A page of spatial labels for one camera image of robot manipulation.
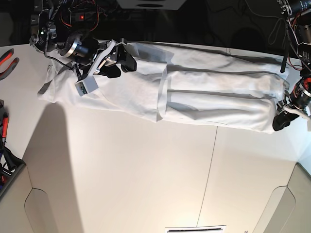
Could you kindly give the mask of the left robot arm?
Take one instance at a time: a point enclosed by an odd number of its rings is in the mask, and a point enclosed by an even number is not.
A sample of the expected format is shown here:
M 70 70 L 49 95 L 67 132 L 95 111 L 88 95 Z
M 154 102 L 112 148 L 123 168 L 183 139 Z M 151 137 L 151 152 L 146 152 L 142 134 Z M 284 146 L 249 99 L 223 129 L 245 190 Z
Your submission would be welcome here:
M 311 122 L 307 108 L 311 106 L 311 2 L 309 0 L 279 0 L 285 19 L 286 44 L 280 72 L 288 64 L 300 71 L 301 79 L 292 92 L 284 91 L 277 103 L 273 120 L 274 131 L 280 131 L 301 117 Z

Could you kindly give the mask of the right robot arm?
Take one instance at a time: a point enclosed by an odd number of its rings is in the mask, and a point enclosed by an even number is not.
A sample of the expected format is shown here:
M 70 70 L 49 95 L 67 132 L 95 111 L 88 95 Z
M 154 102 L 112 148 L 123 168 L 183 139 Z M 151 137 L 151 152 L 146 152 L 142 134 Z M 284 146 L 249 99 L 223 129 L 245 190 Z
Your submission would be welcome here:
M 96 0 L 36 0 L 30 45 L 74 71 L 79 81 L 92 75 L 117 78 L 122 72 L 134 72 L 137 62 L 125 39 L 100 42 L 93 36 L 107 14 Z

